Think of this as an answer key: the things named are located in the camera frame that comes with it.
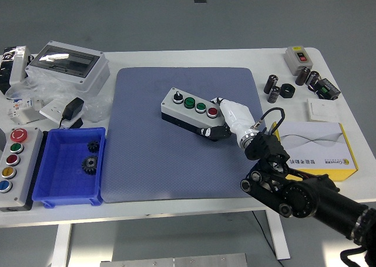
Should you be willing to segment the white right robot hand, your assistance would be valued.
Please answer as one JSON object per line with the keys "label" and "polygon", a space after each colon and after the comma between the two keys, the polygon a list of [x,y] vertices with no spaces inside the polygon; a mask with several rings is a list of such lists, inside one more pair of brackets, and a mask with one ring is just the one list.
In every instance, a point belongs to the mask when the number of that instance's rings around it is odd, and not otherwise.
{"label": "white right robot hand", "polygon": [[258,130],[254,128],[255,120],[247,106],[223,98],[216,98],[213,102],[219,105],[224,125],[200,128],[197,130],[199,135],[219,140],[235,134],[239,147],[257,135]]}

